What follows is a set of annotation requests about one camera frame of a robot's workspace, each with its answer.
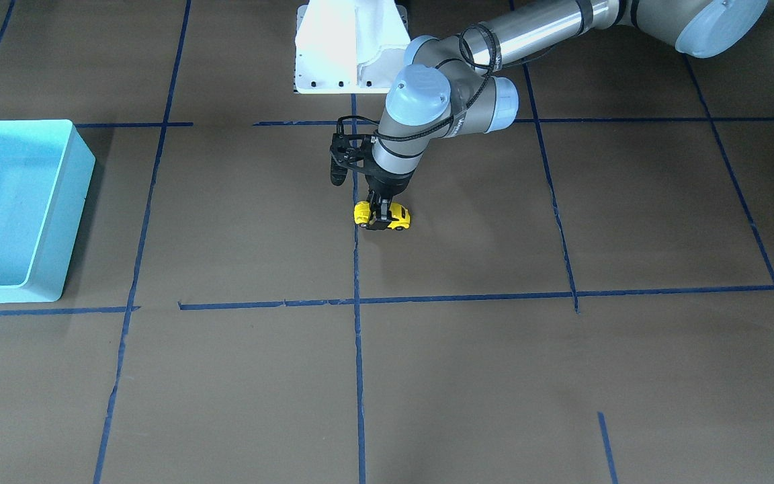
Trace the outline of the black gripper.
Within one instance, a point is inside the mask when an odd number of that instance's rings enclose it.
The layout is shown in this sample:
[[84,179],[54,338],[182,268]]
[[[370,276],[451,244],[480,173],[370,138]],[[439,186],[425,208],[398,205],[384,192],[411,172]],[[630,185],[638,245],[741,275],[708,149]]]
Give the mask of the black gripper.
[[390,205],[393,197],[406,190],[411,183],[414,171],[402,174],[399,177],[387,177],[387,175],[368,174],[368,220],[365,222],[366,230],[383,231],[389,229],[393,223]]

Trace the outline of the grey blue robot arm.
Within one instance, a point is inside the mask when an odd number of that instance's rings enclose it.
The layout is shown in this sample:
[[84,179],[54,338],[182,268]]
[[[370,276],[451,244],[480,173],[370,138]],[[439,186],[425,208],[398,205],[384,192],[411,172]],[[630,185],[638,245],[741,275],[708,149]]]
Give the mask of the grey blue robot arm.
[[354,206],[358,227],[408,229],[411,215],[395,198],[429,143],[514,123],[518,89],[500,71],[534,61],[562,41],[620,25],[691,57],[714,57],[734,46],[767,6],[765,1],[531,1],[455,36],[415,38],[403,53],[374,132],[340,154],[343,129],[336,129],[333,181],[340,184],[343,168],[365,175],[368,196]]

